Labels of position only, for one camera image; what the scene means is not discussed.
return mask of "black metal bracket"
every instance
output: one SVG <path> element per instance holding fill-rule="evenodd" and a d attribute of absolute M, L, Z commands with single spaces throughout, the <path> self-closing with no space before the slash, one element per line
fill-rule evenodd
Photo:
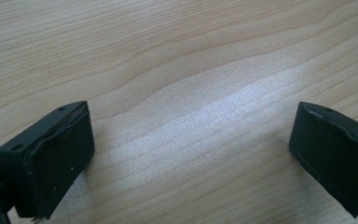
<path fill-rule="evenodd" d="M 87 102 L 61 106 L 0 147 L 0 223 L 50 218 L 94 152 Z"/>
<path fill-rule="evenodd" d="M 320 105 L 299 103 L 290 150 L 353 217 L 358 216 L 358 122 Z"/>

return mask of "light brown wooden tabletop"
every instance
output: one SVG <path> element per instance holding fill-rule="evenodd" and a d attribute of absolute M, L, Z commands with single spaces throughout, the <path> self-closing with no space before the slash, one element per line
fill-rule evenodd
<path fill-rule="evenodd" d="M 358 120 L 358 1 L 0 0 L 0 146 L 81 100 L 43 223 L 358 223 L 288 150 L 300 101 Z"/>

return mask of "screw hole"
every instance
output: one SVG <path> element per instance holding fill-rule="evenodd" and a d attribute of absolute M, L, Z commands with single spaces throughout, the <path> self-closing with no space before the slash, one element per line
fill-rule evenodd
<path fill-rule="evenodd" d="M 12 147 L 11 150 L 15 151 L 15 150 L 19 150 L 23 147 L 23 144 L 17 144 L 16 146 Z"/>

